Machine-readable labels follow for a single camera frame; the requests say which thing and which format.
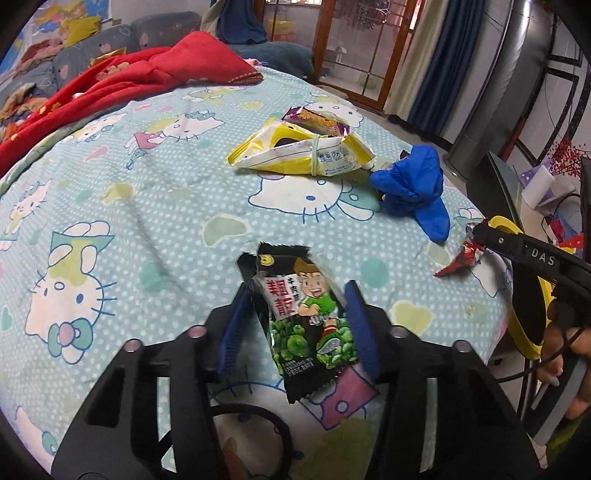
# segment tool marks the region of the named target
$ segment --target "yellow snack bag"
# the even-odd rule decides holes
[[[331,177],[371,168],[374,157],[354,132],[342,137],[318,135],[272,118],[228,155],[228,163],[288,175]]]

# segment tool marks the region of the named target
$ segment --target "snack wrapper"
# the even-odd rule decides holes
[[[331,177],[371,168],[375,157],[360,136],[321,136],[275,118],[228,155],[233,167],[287,175]]]
[[[358,360],[353,333],[307,247],[261,244],[256,270],[251,284],[268,308],[255,307],[287,400],[295,403]]]
[[[434,276],[447,277],[448,275],[464,270],[465,268],[474,267],[483,253],[484,248],[481,245],[478,245],[473,240],[466,240],[462,243],[462,249],[460,250],[460,253],[456,255],[456,258],[452,260],[452,263],[435,273]]]
[[[319,135],[332,135],[344,137],[349,132],[349,127],[334,118],[328,118],[319,113],[312,112],[302,106],[290,108],[283,116],[283,120],[294,125],[310,130]]]

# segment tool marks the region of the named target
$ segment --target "screw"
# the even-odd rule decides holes
[[[127,340],[123,348],[126,352],[132,353],[139,350],[142,346],[142,342],[137,338],[132,338],[131,340]]]
[[[400,325],[395,325],[390,328],[390,335],[394,338],[406,338],[408,336],[408,330]]]
[[[472,351],[472,345],[465,340],[457,340],[453,346],[458,352],[468,353]]]
[[[189,334],[191,338],[201,338],[202,336],[205,336],[206,333],[207,329],[203,325],[192,326],[187,331],[187,334]]]

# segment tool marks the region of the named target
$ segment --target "human hand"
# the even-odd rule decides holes
[[[574,322],[574,309],[563,302],[553,300],[548,306],[548,318],[551,323],[544,331],[544,343],[542,345],[541,359],[545,360],[552,354],[556,353],[564,346],[563,331],[560,328],[560,323],[572,325]],[[566,338],[570,339],[579,330],[578,327],[570,328],[566,331]],[[591,329],[586,328],[583,333],[573,342],[570,349],[578,355],[586,355],[591,358]],[[560,382],[560,375],[563,373],[564,359],[562,355],[552,360],[547,365],[537,370],[538,380],[542,383],[549,383],[551,385],[558,385]],[[583,378],[583,382],[579,388],[579,392],[569,409],[564,415],[567,419],[573,420],[581,415],[591,405],[591,368],[587,369],[587,373]]]

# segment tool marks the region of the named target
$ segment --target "bed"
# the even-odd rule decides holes
[[[466,223],[481,217],[447,181],[452,229],[440,246],[414,220],[381,213],[366,174],[286,177],[227,164],[248,135],[296,105],[346,118],[378,164],[410,149],[351,104],[260,71],[259,85],[186,86],[64,127],[0,184],[0,407],[47,470],[121,345],[173,339],[229,303],[242,281],[237,257],[261,241],[311,246],[337,284],[356,279],[368,303],[425,340],[463,338],[488,359],[503,334],[511,270],[499,257],[466,276],[433,277],[459,250]],[[359,365],[289,405],[252,319],[235,371],[211,394],[288,422],[294,480],[363,478],[384,399]],[[251,478],[271,474],[280,449],[271,428],[245,415],[216,424]],[[174,469],[170,452],[164,461]]]

